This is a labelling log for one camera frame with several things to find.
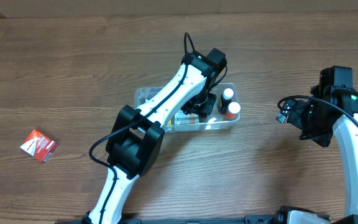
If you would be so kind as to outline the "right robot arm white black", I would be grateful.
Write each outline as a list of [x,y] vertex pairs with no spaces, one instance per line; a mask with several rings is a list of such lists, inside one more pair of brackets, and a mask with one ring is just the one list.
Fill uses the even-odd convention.
[[311,96],[284,97],[277,106],[277,121],[300,129],[299,139],[321,147],[336,139],[346,188],[344,218],[339,222],[358,223],[358,91],[331,87]]

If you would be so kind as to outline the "red white small box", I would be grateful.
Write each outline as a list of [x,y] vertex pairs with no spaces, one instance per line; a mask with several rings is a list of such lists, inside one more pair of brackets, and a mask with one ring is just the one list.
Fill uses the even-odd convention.
[[33,129],[20,145],[20,149],[40,162],[47,162],[58,146],[56,141]]

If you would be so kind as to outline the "dark bottle white cap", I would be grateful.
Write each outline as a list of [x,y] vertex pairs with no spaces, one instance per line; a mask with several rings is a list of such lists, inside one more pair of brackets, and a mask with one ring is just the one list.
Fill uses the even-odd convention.
[[228,105],[232,102],[234,91],[231,88],[226,88],[218,101],[218,111],[220,114],[226,114]]

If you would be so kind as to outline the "white Hansaplast plaster box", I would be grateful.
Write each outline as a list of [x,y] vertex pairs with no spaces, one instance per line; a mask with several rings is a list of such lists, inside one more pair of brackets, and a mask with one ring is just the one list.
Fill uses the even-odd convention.
[[199,123],[197,114],[185,114],[182,110],[177,111],[173,117],[174,125]]

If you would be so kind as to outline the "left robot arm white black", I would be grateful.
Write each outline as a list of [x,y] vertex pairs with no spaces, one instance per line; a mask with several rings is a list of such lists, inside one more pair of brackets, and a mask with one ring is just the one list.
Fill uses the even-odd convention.
[[194,50],[185,54],[177,74],[154,97],[137,108],[126,105],[120,110],[111,133],[90,148],[107,143],[107,161],[91,159],[107,167],[108,174],[96,206],[82,223],[119,223],[135,181],[159,155],[168,122],[179,110],[201,118],[210,115],[216,101],[211,90],[226,68],[226,56],[217,49],[206,56]]

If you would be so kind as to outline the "orange bottle white cap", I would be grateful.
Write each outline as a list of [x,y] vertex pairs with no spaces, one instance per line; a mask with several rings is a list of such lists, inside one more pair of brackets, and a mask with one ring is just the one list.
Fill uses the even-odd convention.
[[224,110],[223,121],[233,121],[241,111],[241,106],[238,102],[231,102]]

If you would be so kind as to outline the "blue yellow VapoDrops box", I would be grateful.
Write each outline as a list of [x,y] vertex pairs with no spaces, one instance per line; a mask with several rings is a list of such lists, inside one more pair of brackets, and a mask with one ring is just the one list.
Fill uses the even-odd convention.
[[171,132],[172,131],[172,119],[170,119],[167,123],[167,125],[165,126],[164,130],[166,132]]

